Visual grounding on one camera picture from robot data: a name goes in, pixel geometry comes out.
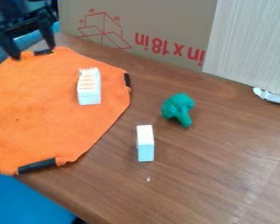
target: white block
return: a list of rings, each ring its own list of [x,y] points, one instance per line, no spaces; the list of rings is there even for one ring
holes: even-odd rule
[[[77,94],[80,105],[101,103],[101,74],[97,67],[79,70]]]
[[[154,160],[155,141],[151,125],[136,126],[136,147],[139,162]]]

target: wooden table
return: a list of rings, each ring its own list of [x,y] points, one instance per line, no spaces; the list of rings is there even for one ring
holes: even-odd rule
[[[280,224],[280,105],[229,80],[64,35],[57,42],[128,71],[132,103],[76,163],[18,179],[91,223]],[[189,129],[161,117],[177,92],[196,101]],[[154,127],[152,163],[137,162],[139,124]]]

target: green broccoli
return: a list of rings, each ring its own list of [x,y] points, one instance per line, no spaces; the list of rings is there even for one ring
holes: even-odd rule
[[[194,107],[194,100],[187,94],[174,94],[164,101],[162,115],[165,119],[177,118],[180,124],[187,128],[192,124],[189,110]]]

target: orange towel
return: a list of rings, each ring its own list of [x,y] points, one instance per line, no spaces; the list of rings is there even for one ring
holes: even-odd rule
[[[79,68],[101,71],[101,104],[80,106]],[[65,47],[0,65],[0,173],[53,159],[75,161],[88,151],[130,105],[121,68],[79,55]]]

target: white panel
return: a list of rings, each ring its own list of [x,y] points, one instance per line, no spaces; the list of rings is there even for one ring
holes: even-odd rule
[[[203,72],[280,94],[280,0],[219,0]]]

